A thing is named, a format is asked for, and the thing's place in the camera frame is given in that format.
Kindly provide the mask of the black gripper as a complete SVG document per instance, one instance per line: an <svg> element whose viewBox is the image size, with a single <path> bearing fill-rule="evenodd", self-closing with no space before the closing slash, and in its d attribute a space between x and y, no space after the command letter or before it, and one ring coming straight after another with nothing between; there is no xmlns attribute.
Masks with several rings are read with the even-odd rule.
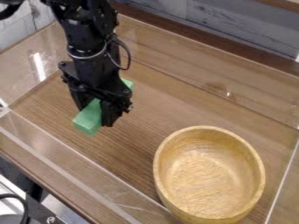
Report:
<svg viewBox="0 0 299 224"><path fill-rule="evenodd" d="M120 52L117 49L97 52L76 52L69 49L68 56L70 61L61 61L58 64L58 69L62 72L61 79L68 85L77 109L82 110L94 98L89 87L104 88L121 79L118 72L124 68L120 66ZM100 108L101 125L112 127L124 113L124 104L120 100L102 101Z"/></svg>

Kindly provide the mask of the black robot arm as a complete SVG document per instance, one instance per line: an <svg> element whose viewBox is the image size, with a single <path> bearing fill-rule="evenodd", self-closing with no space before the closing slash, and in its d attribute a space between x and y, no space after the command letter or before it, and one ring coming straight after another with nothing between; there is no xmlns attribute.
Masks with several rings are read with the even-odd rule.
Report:
<svg viewBox="0 0 299 224"><path fill-rule="evenodd" d="M117 10L109 0L38 1L64 31L69 60L58 69L77 109L96 102L101 125L110 127L132 106L132 90L120 78L129 66L120 62L128 47L116 34Z"/></svg>

